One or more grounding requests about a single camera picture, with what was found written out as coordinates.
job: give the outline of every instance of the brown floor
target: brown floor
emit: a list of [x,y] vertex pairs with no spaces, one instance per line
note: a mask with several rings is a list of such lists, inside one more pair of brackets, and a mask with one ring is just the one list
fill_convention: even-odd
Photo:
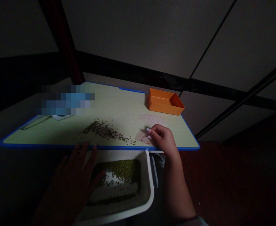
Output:
[[197,213],[210,226],[275,225],[276,142],[257,148],[200,146],[180,152]]

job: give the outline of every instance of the white plastic tray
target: white plastic tray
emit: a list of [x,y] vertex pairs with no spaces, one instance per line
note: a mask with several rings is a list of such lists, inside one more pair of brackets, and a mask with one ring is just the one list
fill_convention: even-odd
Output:
[[[85,206],[83,211],[76,218],[74,225],[101,225],[110,223],[113,221],[128,218],[130,216],[142,213],[146,211],[152,204],[154,199],[154,184],[152,178],[150,156],[148,151],[124,151],[124,150],[99,150],[97,153],[96,163],[126,160],[126,159],[137,159],[141,164],[141,191],[140,194],[124,201],[111,203],[108,205],[95,205]],[[112,179],[108,174],[109,178],[107,181],[110,182]],[[124,190],[119,191],[119,188],[103,186],[97,188],[92,196],[91,200],[99,200],[108,198],[107,196],[120,195],[133,192],[137,189],[137,185],[133,184],[132,187],[127,189],[129,185],[124,187]]]

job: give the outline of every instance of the sleeve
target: sleeve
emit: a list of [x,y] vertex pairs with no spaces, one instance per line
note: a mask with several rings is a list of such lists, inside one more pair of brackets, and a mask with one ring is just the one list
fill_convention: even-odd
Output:
[[202,217],[198,216],[192,220],[177,224],[177,226],[208,226],[208,224],[205,222],[205,220],[203,220]]

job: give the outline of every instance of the table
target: table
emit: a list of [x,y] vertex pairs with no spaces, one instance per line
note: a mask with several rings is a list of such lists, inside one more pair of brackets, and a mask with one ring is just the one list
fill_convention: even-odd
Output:
[[[147,109],[148,93],[114,86],[85,82],[95,90],[95,107],[86,109],[85,115],[76,115],[61,121],[45,116],[30,124],[24,130],[15,130],[0,141],[6,147],[67,147],[88,141],[102,150],[146,150],[157,147],[134,142],[136,134],[150,127],[139,120],[139,115],[149,114],[163,118],[166,127],[173,132],[179,150],[198,150],[200,145],[191,133],[182,116],[175,116]],[[94,132],[82,133],[94,121],[104,121],[129,140],[104,138]]]

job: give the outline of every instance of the finger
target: finger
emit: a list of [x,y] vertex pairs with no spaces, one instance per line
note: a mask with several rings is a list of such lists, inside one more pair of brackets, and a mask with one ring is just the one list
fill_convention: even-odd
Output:
[[77,158],[77,155],[78,155],[78,152],[79,152],[79,144],[77,144],[72,152],[72,154],[70,155],[69,159],[68,159],[68,162],[65,166],[65,168],[63,169],[63,172],[64,173],[68,173],[70,172],[70,170],[72,169],[73,165],[74,165],[74,162]]
[[66,165],[66,162],[67,162],[67,155],[62,159],[59,166],[56,168],[55,176],[62,173],[62,170],[63,170],[64,166]]
[[80,153],[77,156],[75,165],[73,167],[76,173],[81,172],[82,170],[82,167],[86,159],[87,149],[88,149],[88,142],[84,142],[84,144],[81,147]]
[[155,141],[162,139],[162,137],[155,130],[147,128],[147,131],[151,134]]
[[91,178],[93,166],[96,161],[96,155],[97,155],[97,147],[96,147],[96,145],[94,145],[92,154],[91,154],[89,160],[87,161],[87,163],[85,164],[84,168],[82,169],[82,173],[84,174],[84,177],[86,177],[88,182],[90,181],[90,178]]
[[164,133],[167,129],[168,128],[159,124],[156,124],[151,128],[151,130],[155,130],[158,134]]
[[87,198],[89,199],[93,193],[93,191],[96,189],[96,187],[99,185],[103,177],[105,176],[106,171],[103,170],[99,174],[96,175],[96,177],[90,182],[88,191],[87,191]]

